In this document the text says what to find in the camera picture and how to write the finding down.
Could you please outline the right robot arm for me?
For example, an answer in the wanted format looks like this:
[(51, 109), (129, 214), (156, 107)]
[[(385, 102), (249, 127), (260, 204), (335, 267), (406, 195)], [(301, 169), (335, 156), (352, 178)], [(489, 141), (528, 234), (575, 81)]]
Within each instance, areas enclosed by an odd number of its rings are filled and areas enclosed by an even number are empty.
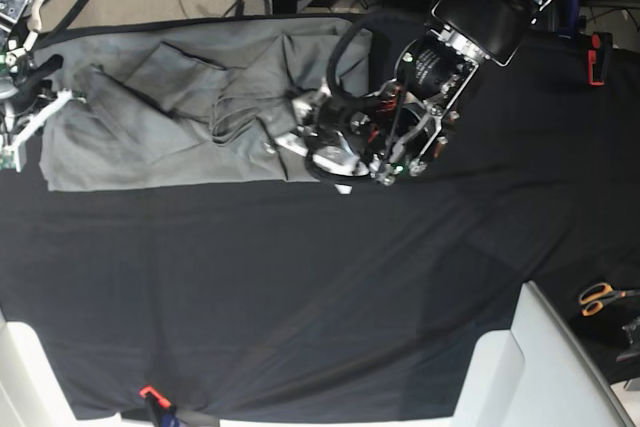
[(36, 64), (34, 53), (53, 42), (76, 20), (89, 0), (76, 0), (49, 32), (42, 7), (49, 0), (1, 0), (1, 117), (23, 115), (46, 98), (48, 78), (62, 68), (59, 54)]

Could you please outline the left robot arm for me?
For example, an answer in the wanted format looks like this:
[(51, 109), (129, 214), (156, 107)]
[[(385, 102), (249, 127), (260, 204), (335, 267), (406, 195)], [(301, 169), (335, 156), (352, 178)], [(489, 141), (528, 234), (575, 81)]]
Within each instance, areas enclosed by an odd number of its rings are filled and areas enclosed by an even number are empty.
[[(420, 176), (448, 144), (457, 100), (479, 68), (487, 61), (507, 65), (552, 2), (438, 0), (427, 21), (393, 11), (365, 15), (333, 49), (322, 86), (294, 99), (296, 126), (276, 145), (343, 193)], [(421, 35), (401, 51), (390, 80), (355, 96), (338, 79), (339, 62), (357, 34), (384, 23), (416, 24)]]

